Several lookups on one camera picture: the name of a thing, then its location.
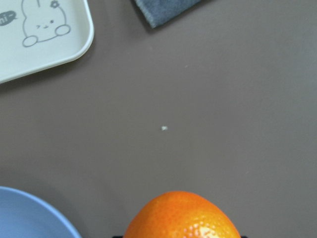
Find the orange fruit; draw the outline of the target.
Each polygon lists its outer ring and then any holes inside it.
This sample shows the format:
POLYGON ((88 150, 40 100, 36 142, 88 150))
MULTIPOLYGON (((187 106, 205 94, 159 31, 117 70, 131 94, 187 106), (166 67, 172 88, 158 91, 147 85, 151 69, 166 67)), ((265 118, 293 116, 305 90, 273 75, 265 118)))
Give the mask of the orange fruit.
POLYGON ((207 199, 170 191, 149 201, 133 218, 125 238, 239 238, 231 220, 207 199))

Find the blue plate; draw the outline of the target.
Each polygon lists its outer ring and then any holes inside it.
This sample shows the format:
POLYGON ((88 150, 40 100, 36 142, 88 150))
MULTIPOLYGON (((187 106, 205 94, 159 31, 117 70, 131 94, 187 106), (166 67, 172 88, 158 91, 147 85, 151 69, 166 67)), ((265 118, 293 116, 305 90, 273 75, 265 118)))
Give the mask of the blue plate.
POLYGON ((0 187, 2 238, 80 238, 72 223, 46 201, 11 187, 0 187))

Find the cream serving tray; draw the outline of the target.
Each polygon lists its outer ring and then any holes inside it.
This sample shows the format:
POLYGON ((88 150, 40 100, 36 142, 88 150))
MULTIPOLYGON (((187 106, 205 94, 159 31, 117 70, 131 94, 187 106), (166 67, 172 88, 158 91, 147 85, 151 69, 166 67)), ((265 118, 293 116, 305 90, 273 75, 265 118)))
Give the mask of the cream serving tray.
POLYGON ((0 81, 72 62, 87 52, 93 38, 86 0, 2 0, 0 81))

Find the grey folded cloth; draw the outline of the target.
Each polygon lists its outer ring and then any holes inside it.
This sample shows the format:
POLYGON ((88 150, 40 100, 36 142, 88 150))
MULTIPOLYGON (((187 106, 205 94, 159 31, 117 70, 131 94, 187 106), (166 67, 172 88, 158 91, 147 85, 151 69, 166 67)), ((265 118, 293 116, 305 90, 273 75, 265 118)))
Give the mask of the grey folded cloth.
POLYGON ((135 0, 136 6, 144 15, 151 28, 164 25, 182 14, 200 0, 135 0))

